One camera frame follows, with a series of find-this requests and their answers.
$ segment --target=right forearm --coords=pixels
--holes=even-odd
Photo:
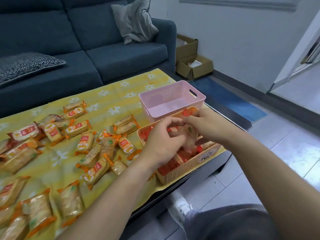
[[[285,238],[320,236],[320,193],[259,141],[237,131],[226,147]]]

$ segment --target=blue mat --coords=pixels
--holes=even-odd
[[[191,81],[190,84],[201,90],[205,95],[210,96],[234,112],[245,117],[251,123],[267,116],[261,109],[258,109],[254,105],[230,92],[228,89],[211,80],[210,77]]]

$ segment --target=pink plastic basket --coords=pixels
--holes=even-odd
[[[148,121],[152,123],[191,106],[201,109],[206,96],[182,80],[142,92],[139,98]]]

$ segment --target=hand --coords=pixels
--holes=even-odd
[[[213,141],[228,147],[230,140],[242,132],[233,123],[209,108],[200,109],[193,116],[185,117],[183,121],[193,125],[203,136],[196,142],[196,145]]]
[[[148,136],[148,141],[139,158],[143,158],[144,162],[156,170],[158,167],[166,164],[180,147],[185,143],[186,136],[178,135],[170,137],[167,129],[175,126],[185,125],[182,119],[175,117],[165,117],[161,120]]]

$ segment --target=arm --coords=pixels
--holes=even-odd
[[[119,239],[148,178],[185,142],[185,136],[168,135],[168,127],[179,125],[183,125],[182,120],[172,117],[159,122],[137,160],[58,239]]]
[[[165,44],[168,50],[170,71],[174,72],[176,66],[177,27],[174,21],[152,18],[152,24],[159,30],[154,39],[155,43]]]
[[[320,193],[279,157],[212,110],[185,122],[229,149],[285,239],[318,239]]]

